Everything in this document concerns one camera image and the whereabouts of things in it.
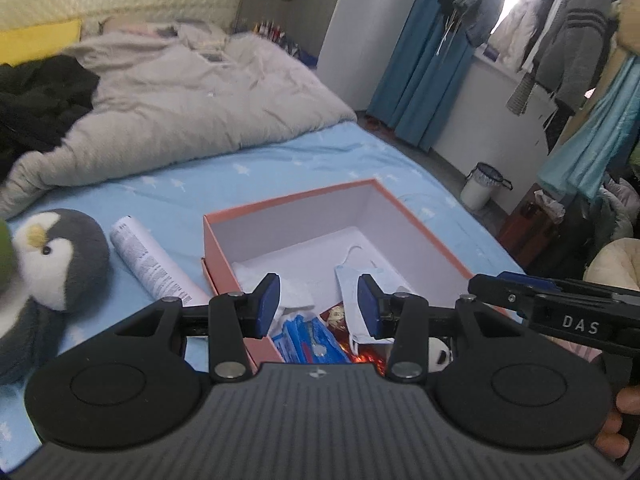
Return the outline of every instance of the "human hand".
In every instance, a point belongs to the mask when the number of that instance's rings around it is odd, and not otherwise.
[[[611,458],[620,458],[629,451],[629,440],[618,434],[622,426],[620,413],[640,415],[640,385],[622,388],[616,396],[616,407],[596,438],[595,446]]]

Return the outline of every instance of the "penguin's beak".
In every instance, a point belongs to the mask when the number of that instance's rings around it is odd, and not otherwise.
[[[34,224],[27,229],[27,243],[30,247],[40,250],[47,243],[47,233],[40,224]]]

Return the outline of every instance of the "white refrigerator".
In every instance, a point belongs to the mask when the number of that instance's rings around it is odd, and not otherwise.
[[[338,0],[316,75],[354,110],[366,110],[414,0]]]

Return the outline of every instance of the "red and gold package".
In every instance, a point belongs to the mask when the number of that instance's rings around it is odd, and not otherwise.
[[[359,354],[354,355],[349,346],[349,331],[347,330],[347,322],[344,319],[344,308],[339,303],[332,306],[329,310],[325,310],[320,314],[322,320],[327,323],[327,328],[331,332],[340,348],[349,357],[352,363],[372,363],[378,369],[381,375],[385,374],[386,359],[383,358],[375,349],[375,345],[359,345]]]

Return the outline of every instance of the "open box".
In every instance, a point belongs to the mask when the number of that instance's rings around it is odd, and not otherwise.
[[[453,306],[471,273],[377,180],[361,180],[204,216],[203,270],[219,294],[240,290],[231,264],[305,282],[314,311],[342,301],[335,266],[358,247],[356,264],[395,272],[436,306]],[[282,361],[268,338],[245,340],[256,364]]]

